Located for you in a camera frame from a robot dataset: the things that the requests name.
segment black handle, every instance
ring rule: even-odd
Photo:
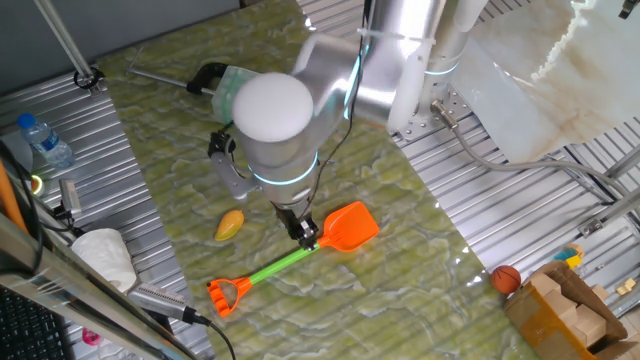
[[[227,70],[227,66],[228,65],[223,63],[205,64],[198,70],[193,80],[187,83],[187,91],[192,94],[202,95],[202,89],[209,86],[211,80],[217,77],[221,78]]]

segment green shovel handle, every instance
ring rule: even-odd
[[[257,273],[249,276],[249,281],[251,281],[251,283],[253,285],[257,284],[258,282],[268,278],[269,276],[277,273],[278,271],[286,268],[287,266],[294,264],[295,262],[297,262],[300,259],[303,259],[305,257],[307,257],[307,255],[316,252],[320,247],[316,246],[316,248],[312,251],[307,251],[305,249],[298,249],[297,251],[283,257],[282,259],[274,262],[273,264],[267,266],[266,268],[258,271]]]

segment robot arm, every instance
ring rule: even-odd
[[[359,116],[386,122],[392,133],[416,109],[430,112],[433,101],[443,101],[468,31],[486,2],[374,0],[361,56],[357,45],[314,34],[291,75],[270,73],[248,81],[234,99],[233,117],[253,177],[236,179],[225,156],[211,156],[234,197],[260,187],[291,238],[314,249],[318,228],[309,209],[320,146],[350,117],[352,101]]]

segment yellow toy fruit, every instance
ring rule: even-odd
[[[220,225],[218,225],[218,231],[216,232],[216,240],[224,241],[231,238],[240,230],[243,223],[244,215],[242,215],[242,211],[229,211],[220,220]]]

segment blue bottle cap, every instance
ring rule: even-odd
[[[18,126],[23,129],[28,129],[36,124],[36,118],[33,115],[26,113],[18,117]]]

